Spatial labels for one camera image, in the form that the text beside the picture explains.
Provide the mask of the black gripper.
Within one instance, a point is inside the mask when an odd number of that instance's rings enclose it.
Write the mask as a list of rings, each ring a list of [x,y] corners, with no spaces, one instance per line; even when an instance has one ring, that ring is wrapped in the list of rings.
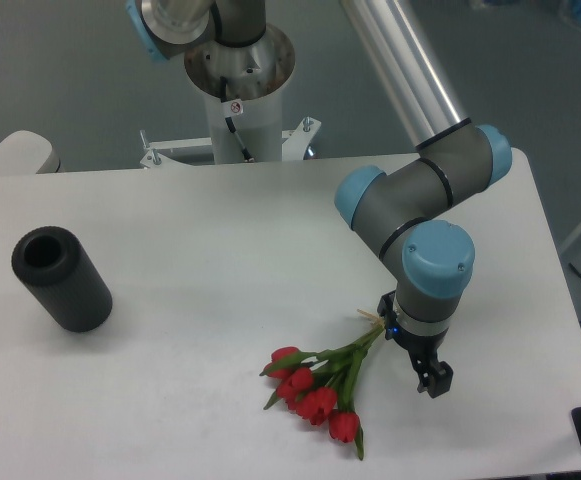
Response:
[[[443,323],[424,324],[399,309],[396,293],[384,294],[377,313],[385,323],[385,338],[395,341],[409,354],[418,376],[418,392],[427,392],[431,398],[448,393],[454,371],[445,361],[438,362],[437,350],[445,337]]]

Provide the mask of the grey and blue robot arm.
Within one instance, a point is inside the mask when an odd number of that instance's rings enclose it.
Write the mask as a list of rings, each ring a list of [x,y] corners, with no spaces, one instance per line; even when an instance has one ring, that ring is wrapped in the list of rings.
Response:
[[[393,275],[378,312],[431,397],[451,386],[441,345],[473,271],[471,237],[442,215],[502,179],[507,139],[477,126],[448,88],[406,1],[347,1],[344,10],[416,149],[394,173],[354,170],[335,206]],[[130,1],[127,13],[149,56],[181,57],[203,94],[218,164],[275,162],[295,151],[284,138],[280,94],[295,67],[287,36],[262,1]]]

